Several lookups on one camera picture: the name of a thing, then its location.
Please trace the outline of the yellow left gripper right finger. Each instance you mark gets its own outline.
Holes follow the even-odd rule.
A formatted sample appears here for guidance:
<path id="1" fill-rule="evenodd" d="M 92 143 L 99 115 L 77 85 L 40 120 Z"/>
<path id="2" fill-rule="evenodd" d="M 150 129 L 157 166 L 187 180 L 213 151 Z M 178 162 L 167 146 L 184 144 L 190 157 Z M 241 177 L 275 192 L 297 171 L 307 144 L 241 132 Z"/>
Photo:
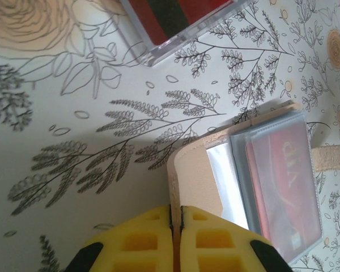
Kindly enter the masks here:
<path id="1" fill-rule="evenodd" d="M 181 207 L 180 230 L 180 272 L 292 272 L 269 240 L 197 207 Z"/>

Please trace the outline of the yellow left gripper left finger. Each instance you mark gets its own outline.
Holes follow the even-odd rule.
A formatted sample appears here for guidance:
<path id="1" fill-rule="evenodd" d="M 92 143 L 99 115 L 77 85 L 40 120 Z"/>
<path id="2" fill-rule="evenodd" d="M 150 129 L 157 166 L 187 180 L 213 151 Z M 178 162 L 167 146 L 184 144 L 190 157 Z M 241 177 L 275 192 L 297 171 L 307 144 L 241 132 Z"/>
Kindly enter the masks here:
<path id="1" fill-rule="evenodd" d="M 95 235 L 65 272 L 173 272 L 170 206 L 159 206 Z"/>

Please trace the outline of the red item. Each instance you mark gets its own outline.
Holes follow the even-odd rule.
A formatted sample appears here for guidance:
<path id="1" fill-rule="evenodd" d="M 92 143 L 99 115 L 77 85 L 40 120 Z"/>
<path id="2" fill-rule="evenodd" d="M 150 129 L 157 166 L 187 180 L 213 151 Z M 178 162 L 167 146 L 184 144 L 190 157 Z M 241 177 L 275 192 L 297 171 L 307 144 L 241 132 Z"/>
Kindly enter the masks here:
<path id="1" fill-rule="evenodd" d="M 130 21 L 127 24 L 129 33 L 122 35 L 130 46 L 129 51 L 135 57 L 136 63 L 152 67 L 169 57 L 175 51 L 180 50 L 196 37 L 215 27 L 222 20 L 235 15 L 238 11 L 247 7 L 250 0 L 234 0 L 234 3 L 222 5 L 161 45 L 155 45 L 150 40 L 149 35 L 130 6 L 129 0 L 120 0 L 120 3 Z"/>

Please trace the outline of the red VIP card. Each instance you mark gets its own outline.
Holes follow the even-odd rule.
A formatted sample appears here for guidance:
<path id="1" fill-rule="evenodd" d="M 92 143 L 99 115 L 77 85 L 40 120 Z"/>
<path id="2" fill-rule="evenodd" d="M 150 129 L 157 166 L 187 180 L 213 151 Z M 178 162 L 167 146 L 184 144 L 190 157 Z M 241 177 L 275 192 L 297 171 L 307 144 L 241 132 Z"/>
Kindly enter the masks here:
<path id="1" fill-rule="evenodd" d="M 252 134 L 245 150 L 262 233 L 292 262 L 322 237 L 306 125 Z"/>

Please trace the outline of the red card black stripe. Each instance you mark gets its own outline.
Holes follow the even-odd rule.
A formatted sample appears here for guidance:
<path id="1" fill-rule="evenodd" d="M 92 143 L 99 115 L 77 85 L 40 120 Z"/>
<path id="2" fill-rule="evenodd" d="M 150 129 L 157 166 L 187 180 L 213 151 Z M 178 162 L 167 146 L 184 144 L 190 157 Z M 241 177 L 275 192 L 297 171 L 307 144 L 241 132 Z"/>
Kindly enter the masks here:
<path id="1" fill-rule="evenodd" d="M 161 45 L 190 25 L 234 0 L 129 0 L 155 45 Z"/>

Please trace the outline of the floral patterned table cover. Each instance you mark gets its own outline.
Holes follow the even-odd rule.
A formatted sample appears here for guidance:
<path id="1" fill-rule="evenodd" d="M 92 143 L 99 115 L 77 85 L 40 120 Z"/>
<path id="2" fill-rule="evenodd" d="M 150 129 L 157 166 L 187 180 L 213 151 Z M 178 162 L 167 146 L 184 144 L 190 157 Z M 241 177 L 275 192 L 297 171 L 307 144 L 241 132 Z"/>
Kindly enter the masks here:
<path id="1" fill-rule="evenodd" d="M 169 203 L 178 148 L 289 101 L 340 145 L 340 0 L 254 0 L 153 67 L 119 0 L 0 0 L 0 272 Z"/>

